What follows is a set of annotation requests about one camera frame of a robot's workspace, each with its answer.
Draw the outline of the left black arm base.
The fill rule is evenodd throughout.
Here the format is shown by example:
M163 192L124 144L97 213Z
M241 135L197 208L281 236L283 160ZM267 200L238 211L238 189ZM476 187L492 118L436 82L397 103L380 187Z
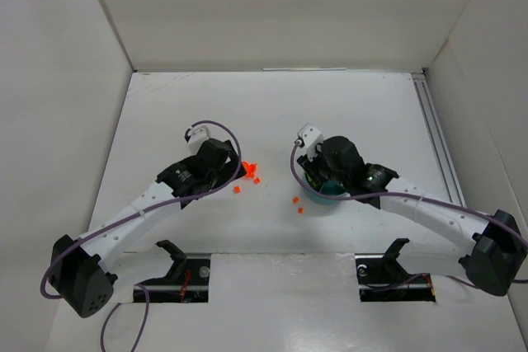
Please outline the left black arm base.
M53 245L49 284L81 318L88 318L109 302L118 277L102 269L98 254L88 254L81 246L59 258L74 244L64 235Z

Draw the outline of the lime green square lego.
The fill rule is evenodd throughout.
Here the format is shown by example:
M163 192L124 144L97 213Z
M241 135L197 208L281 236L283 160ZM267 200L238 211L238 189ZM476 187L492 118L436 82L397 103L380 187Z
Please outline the lime green square lego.
M322 186L322 183L320 181L318 181L318 180L309 179L308 183L315 190L319 190L321 188L321 186Z

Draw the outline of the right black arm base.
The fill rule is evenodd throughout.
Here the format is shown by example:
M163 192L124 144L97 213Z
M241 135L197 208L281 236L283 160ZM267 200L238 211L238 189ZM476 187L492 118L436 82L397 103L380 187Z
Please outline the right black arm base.
M527 247L513 233L520 234L515 218L498 209L483 232L475 232L474 248L459 259L466 278L493 296L505 296L527 257Z

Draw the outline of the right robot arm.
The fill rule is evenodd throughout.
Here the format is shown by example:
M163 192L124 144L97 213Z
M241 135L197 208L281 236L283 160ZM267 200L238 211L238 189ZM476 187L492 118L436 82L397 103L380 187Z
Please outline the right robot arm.
M324 138L314 128L299 133L294 143L302 155L293 153L290 168L301 168L296 180L309 192L327 200L356 200L413 221L445 238L444 244L406 241L397 252L386 251L384 261L409 274L432 273L465 277L465 264L474 253L474 234L487 222L479 213L469 213L429 195L413 183L380 164L365 162L348 138Z

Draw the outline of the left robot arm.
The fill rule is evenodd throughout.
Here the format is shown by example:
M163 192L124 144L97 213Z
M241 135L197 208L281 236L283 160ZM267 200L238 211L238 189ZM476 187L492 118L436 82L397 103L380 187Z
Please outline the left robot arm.
M84 233L81 248L110 270L146 232L175 209L212 195L244 175L237 139L221 141L206 134L186 140L190 156L161 171L154 182L112 220Z

